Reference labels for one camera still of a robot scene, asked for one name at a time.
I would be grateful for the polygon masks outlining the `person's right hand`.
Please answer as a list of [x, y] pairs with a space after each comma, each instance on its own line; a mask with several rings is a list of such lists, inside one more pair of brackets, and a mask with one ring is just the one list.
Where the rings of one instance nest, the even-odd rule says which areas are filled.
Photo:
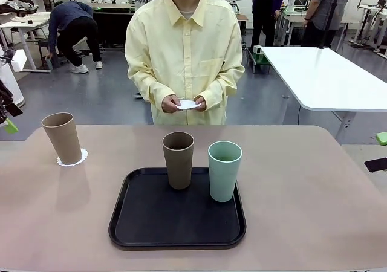
[[181, 106], [181, 103], [175, 94], [166, 96], [161, 103], [163, 112], [167, 114], [173, 114], [180, 111], [179, 106]]

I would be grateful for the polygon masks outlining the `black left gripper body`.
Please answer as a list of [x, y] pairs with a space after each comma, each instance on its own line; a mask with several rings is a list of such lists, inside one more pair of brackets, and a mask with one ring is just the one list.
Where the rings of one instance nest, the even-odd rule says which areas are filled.
[[12, 95], [3, 82], [1, 82], [1, 124], [7, 119], [6, 112], [13, 115], [14, 104]]

